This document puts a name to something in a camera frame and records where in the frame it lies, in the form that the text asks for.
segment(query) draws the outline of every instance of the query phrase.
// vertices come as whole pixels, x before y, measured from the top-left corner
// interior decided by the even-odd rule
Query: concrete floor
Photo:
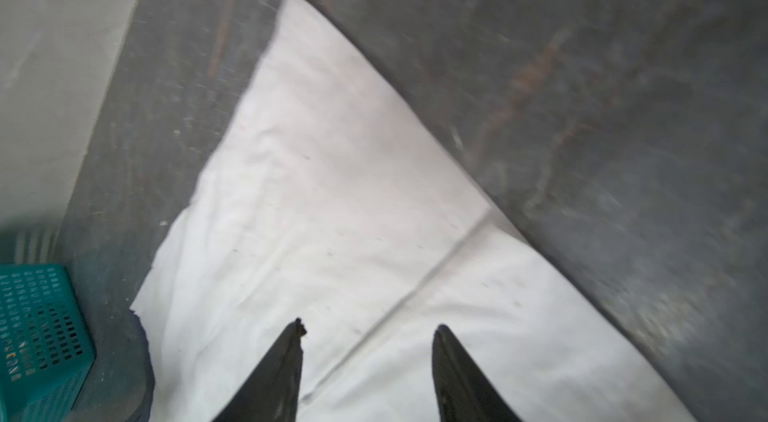
[[[0,226],[59,221],[136,0],[0,0]]]

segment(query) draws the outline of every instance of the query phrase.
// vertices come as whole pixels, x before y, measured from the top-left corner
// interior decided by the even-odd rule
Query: white fabric
[[[437,420],[447,323],[527,422],[692,420],[303,0],[131,306],[153,422],[208,422],[301,317],[298,419]]]

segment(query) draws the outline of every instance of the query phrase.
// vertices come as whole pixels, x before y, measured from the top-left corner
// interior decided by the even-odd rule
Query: gray table
[[[699,420],[768,418],[768,0],[310,1]],[[139,0],[58,247],[76,420],[144,392],[129,301],[279,3]]]

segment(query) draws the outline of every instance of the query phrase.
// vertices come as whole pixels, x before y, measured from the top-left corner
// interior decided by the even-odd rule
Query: metal table surface
[[[768,418],[768,0],[310,1],[699,420]],[[128,305],[279,3],[138,1],[58,245],[72,420],[144,392]]]

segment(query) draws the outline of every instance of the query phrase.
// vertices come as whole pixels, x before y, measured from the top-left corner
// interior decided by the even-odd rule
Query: green basket
[[[60,422],[95,359],[59,265],[0,265],[0,422]]]

